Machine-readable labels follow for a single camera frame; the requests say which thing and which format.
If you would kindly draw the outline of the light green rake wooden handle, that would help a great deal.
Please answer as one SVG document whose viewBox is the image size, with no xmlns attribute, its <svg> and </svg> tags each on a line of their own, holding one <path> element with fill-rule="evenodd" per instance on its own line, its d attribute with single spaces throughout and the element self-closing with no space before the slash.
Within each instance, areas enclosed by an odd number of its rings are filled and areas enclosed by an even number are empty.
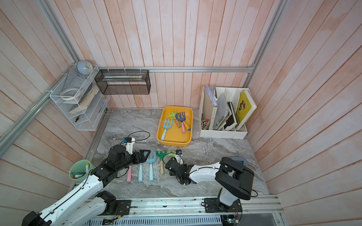
<svg viewBox="0 0 362 226">
<path fill-rule="evenodd" d="M 168 113 L 168 116 L 169 116 L 170 118 L 173 118 L 174 121 L 175 121 L 175 123 L 176 123 L 176 125 L 177 125 L 177 127 L 180 128 L 180 127 L 181 127 L 181 124 L 180 124 L 180 122 L 176 119 L 176 115 L 177 115 L 177 112 L 176 112 L 176 111 L 174 111 L 174 112 L 169 112 L 169 113 Z"/>
</svg>

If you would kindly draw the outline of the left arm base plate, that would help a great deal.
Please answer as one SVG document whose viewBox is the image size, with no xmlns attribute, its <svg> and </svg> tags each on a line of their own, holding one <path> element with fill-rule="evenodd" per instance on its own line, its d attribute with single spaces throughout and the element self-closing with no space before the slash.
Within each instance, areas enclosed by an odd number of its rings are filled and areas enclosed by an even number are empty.
<svg viewBox="0 0 362 226">
<path fill-rule="evenodd" d="M 101 216 L 124 216 L 129 215 L 131 200 L 115 200 L 106 205 L 106 209 L 100 214 Z"/>
</svg>

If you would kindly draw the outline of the light blue fork white handle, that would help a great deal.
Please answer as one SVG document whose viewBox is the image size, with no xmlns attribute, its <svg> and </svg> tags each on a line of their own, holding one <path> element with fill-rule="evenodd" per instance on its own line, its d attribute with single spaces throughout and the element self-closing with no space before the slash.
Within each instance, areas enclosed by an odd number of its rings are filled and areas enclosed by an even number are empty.
<svg viewBox="0 0 362 226">
<path fill-rule="evenodd" d="M 152 150 L 146 162 L 150 165 L 149 179 L 150 182 L 154 181 L 153 163 L 156 161 L 156 151 Z"/>
</svg>

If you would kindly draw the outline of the dark green rake wooden handle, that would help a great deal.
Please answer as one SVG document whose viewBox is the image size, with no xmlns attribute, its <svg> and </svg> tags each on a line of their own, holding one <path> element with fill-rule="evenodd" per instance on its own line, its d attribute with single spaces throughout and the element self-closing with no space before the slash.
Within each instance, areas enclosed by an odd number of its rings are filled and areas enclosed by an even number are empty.
<svg viewBox="0 0 362 226">
<path fill-rule="evenodd" d="M 164 174 L 164 157 L 167 155 L 167 151 L 156 151 L 156 156 L 160 158 L 160 173 Z"/>
</svg>

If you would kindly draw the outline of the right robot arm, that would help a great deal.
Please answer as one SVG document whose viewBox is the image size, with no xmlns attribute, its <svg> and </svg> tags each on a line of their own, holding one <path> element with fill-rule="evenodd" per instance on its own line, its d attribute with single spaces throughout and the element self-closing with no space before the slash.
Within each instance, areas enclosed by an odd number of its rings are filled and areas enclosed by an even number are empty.
<svg viewBox="0 0 362 226">
<path fill-rule="evenodd" d="M 223 157 L 215 164 L 204 166 L 181 164 L 173 157 L 166 163 L 165 169 L 182 185 L 206 181 L 220 184 L 222 188 L 216 198 L 219 209 L 231 207 L 239 199 L 252 198 L 255 174 L 238 157 Z"/>
</svg>

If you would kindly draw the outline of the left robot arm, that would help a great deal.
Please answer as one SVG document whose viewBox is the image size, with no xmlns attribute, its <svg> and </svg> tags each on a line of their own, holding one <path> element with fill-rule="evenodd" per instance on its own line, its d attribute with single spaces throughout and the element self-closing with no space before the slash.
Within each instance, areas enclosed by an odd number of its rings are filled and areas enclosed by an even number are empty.
<svg viewBox="0 0 362 226">
<path fill-rule="evenodd" d="M 95 167 L 75 189 L 53 205 L 36 213 L 28 213 L 23 226 L 81 225 L 102 213 L 117 214 L 117 199 L 103 188 L 118 176 L 118 172 L 131 165 L 146 162 L 150 150 L 129 153 L 125 146 L 110 148 L 108 157 Z"/>
</svg>

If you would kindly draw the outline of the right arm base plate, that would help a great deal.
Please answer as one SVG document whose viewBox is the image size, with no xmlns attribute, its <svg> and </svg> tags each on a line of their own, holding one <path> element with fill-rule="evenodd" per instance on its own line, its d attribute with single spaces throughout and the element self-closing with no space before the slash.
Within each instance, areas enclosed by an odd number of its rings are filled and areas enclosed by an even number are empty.
<svg viewBox="0 0 362 226">
<path fill-rule="evenodd" d="M 239 199 L 237 199 L 231 206 L 221 203 L 218 198 L 205 198 L 201 203 L 205 208 L 206 213 L 242 213 L 242 206 Z"/>
</svg>

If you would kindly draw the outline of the purple fork pink handle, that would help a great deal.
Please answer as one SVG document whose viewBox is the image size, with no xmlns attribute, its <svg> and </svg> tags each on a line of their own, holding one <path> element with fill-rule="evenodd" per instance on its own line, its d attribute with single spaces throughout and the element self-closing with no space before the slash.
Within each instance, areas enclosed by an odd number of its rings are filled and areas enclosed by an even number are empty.
<svg viewBox="0 0 362 226">
<path fill-rule="evenodd" d="M 127 171 L 127 178 L 126 182 L 130 184 L 132 182 L 132 166 L 129 166 L 129 169 Z"/>
</svg>

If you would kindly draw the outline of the light blue trowel white handle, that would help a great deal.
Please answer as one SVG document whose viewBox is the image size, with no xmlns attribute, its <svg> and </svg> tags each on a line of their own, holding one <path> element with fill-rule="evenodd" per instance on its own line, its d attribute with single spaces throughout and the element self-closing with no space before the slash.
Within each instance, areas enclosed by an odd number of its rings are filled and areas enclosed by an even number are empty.
<svg viewBox="0 0 362 226">
<path fill-rule="evenodd" d="M 173 119 L 170 119 L 170 118 L 165 118 L 165 121 L 164 121 L 164 124 L 163 124 L 163 130 L 162 130 L 162 135 L 161 135 L 161 141 L 164 141 L 165 140 L 165 137 L 166 137 L 166 133 L 169 129 L 171 129 L 173 125 Z"/>
</svg>

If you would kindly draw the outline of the light green rake wood handle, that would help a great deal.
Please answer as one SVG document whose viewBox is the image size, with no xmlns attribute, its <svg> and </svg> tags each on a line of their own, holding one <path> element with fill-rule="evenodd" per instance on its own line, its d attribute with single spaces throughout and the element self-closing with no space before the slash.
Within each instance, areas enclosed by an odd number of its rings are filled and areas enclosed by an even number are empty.
<svg viewBox="0 0 362 226">
<path fill-rule="evenodd" d="M 175 153 L 172 153 L 172 152 L 168 153 L 167 155 L 168 155 L 168 156 L 171 156 L 171 157 L 175 157 L 175 156 L 176 156 L 176 154 L 175 154 Z"/>
</svg>

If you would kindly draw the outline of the light blue fork teal handle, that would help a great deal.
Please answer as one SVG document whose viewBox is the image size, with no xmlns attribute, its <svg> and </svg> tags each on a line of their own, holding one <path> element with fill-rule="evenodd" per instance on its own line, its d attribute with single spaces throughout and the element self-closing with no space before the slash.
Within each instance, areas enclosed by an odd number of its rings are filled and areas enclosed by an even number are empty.
<svg viewBox="0 0 362 226">
<path fill-rule="evenodd" d="M 139 164 L 138 182 L 143 182 L 143 164 Z"/>
</svg>

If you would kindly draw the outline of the dark blue rake yellow handle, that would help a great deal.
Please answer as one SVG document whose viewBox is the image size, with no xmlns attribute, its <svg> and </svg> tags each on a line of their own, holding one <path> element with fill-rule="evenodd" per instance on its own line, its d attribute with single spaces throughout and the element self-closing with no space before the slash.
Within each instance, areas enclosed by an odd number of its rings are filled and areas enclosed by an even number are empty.
<svg viewBox="0 0 362 226">
<path fill-rule="evenodd" d="M 186 131 L 191 131 L 191 128 L 190 128 L 189 125 L 186 123 L 186 115 L 185 115 L 185 112 L 177 113 L 177 114 L 176 114 L 176 119 L 181 122 L 181 128 L 182 128 L 182 133 L 183 133 L 183 134 L 185 134 Z"/>
</svg>

